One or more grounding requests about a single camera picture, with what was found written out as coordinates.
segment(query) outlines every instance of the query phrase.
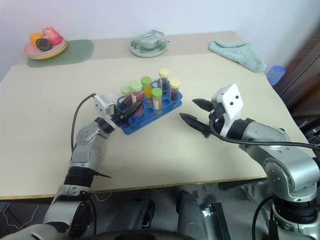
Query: white wall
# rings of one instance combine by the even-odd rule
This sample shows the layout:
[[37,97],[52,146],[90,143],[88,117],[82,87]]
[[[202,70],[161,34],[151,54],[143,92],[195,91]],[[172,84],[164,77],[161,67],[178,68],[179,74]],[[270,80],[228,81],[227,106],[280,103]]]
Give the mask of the white wall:
[[0,1],[0,79],[44,27],[68,40],[234,31],[268,66],[285,66],[320,21],[319,0]]

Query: blue test tube rack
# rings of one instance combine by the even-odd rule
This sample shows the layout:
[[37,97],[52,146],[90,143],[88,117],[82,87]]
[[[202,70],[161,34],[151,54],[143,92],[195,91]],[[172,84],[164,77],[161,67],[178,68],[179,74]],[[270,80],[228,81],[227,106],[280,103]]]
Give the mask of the blue test tube rack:
[[[159,81],[153,81],[152,82],[152,88],[157,88],[160,85]],[[178,99],[177,101],[172,101],[170,96],[170,89],[167,91],[163,91],[162,94],[162,109],[161,114],[157,114],[156,112],[159,110],[154,109],[154,104],[151,99],[145,98],[145,95],[143,94],[144,103],[142,105],[143,107],[143,114],[141,116],[133,115],[129,118],[128,124],[123,124],[121,126],[123,132],[126,135],[133,134],[134,132],[138,131],[139,129],[143,128],[144,126],[148,125],[149,123],[152,123],[153,121],[157,120],[158,118],[161,118],[162,116],[166,115],[167,113],[171,112],[172,110],[175,110],[176,108],[180,107],[182,105],[182,97],[183,95],[179,92],[178,93]],[[119,97],[116,101],[116,104],[119,105],[121,101],[125,99],[124,96]]]

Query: test tube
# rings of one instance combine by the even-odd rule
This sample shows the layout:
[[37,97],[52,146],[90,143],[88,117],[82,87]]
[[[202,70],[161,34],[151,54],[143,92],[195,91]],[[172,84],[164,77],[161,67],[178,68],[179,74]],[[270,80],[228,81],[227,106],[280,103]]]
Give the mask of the test tube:
[[162,89],[163,95],[166,95],[166,92],[168,91],[168,88],[169,88],[168,75],[169,75],[168,68],[159,69],[160,88]]
[[153,100],[153,108],[156,110],[156,114],[161,114],[162,108],[162,90],[159,87],[155,87],[151,91],[152,100]]
[[[141,83],[139,81],[132,81],[129,86],[131,90],[132,103],[140,102],[143,99]],[[134,115],[141,117],[143,115],[143,106],[141,106]]]
[[177,79],[172,79],[170,81],[170,92],[171,92],[171,101],[173,101],[174,105],[177,104],[179,98],[179,87],[180,81]]
[[123,94],[124,98],[130,97],[131,96],[130,86],[128,84],[123,85],[121,87],[121,93]]
[[148,104],[152,103],[152,94],[151,94],[151,90],[152,90],[152,86],[151,86],[151,82],[152,79],[149,76],[143,76],[141,78],[141,83],[143,85],[143,92],[144,92],[144,97],[146,98],[146,102]]

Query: teal towel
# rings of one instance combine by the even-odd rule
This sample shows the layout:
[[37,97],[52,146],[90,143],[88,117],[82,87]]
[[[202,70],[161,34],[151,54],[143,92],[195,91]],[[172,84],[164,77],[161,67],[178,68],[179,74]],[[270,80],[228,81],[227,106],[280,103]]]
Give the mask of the teal towel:
[[211,41],[209,50],[237,62],[255,73],[266,69],[264,62],[248,42]]

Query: test tube cap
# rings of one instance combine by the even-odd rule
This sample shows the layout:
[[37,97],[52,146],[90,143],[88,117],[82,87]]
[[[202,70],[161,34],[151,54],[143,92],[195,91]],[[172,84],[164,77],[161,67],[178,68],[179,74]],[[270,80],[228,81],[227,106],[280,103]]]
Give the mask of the test tube cap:
[[139,92],[142,90],[142,84],[139,81],[132,81],[130,83],[131,92]]
[[169,75],[169,69],[168,68],[160,68],[159,69],[159,76],[161,78],[168,77],[168,75]]
[[142,83],[143,86],[148,86],[148,85],[151,84],[151,82],[152,82],[152,79],[149,76],[143,76],[141,78],[141,83]]
[[121,93],[122,93],[123,95],[131,94],[130,86],[129,86],[128,84],[123,85],[123,86],[121,87]]
[[162,89],[159,87],[154,87],[151,90],[152,97],[160,98],[162,96]]
[[180,87],[180,81],[178,79],[170,80],[170,88],[178,89]]

